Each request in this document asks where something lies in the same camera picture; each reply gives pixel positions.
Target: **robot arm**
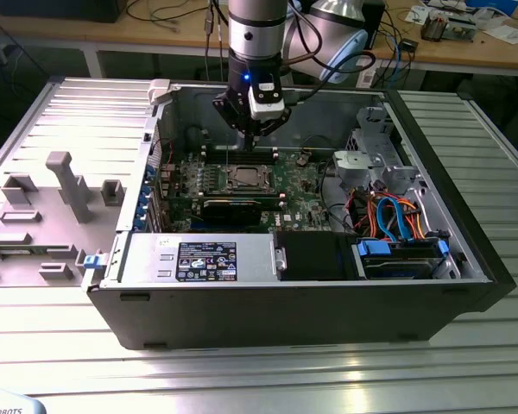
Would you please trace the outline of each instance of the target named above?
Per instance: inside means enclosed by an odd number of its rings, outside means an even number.
[[[243,135],[245,149],[290,115],[280,80],[286,14],[286,0],[229,1],[228,88],[213,104]]]
[[[321,80],[344,80],[341,74],[329,76],[311,58],[316,55],[335,66],[350,53],[363,50],[367,34],[360,29],[362,4],[363,0],[318,0],[308,16],[315,23],[316,34],[305,25],[298,34],[296,21],[287,20],[287,0],[229,0],[228,88],[213,105],[239,131],[244,149],[251,150],[259,136],[271,134],[290,117],[282,95],[282,66]],[[314,52],[305,50],[301,35]],[[354,66],[355,61],[345,67]]]

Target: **table leg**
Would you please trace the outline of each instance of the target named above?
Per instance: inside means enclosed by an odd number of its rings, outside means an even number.
[[[86,65],[91,78],[105,78],[104,71],[100,65],[98,51],[93,49],[82,49],[85,54]]]

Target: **floor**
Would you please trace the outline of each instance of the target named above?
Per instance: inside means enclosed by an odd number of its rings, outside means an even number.
[[[28,48],[28,52],[50,75],[86,77],[88,70],[81,52],[77,50]],[[20,49],[9,47],[8,64],[0,66],[0,147],[17,125],[36,94],[46,83],[29,59]],[[106,52],[100,54],[105,73],[109,78],[164,78],[179,80],[205,80],[204,59],[192,56],[160,56],[159,66],[153,64],[151,55],[142,53]],[[218,58],[210,59],[212,80],[219,80]],[[419,83],[420,73],[411,71],[393,86],[397,89],[412,89]],[[296,83],[310,81],[298,75]],[[499,124],[502,118],[503,102],[515,97],[517,80],[495,76],[470,76],[430,72],[422,83],[425,91],[463,91],[470,93],[476,102]],[[350,78],[345,86],[353,86]],[[518,149],[518,114],[505,129],[505,135]]]

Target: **connector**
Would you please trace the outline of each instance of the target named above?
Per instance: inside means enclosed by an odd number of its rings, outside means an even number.
[[[213,33],[213,12],[211,9],[207,9],[205,13],[205,24],[204,24],[205,34],[211,36]]]

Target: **computer case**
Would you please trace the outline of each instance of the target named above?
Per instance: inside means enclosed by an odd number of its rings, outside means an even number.
[[[0,14],[114,23],[126,5],[127,0],[0,0]]]

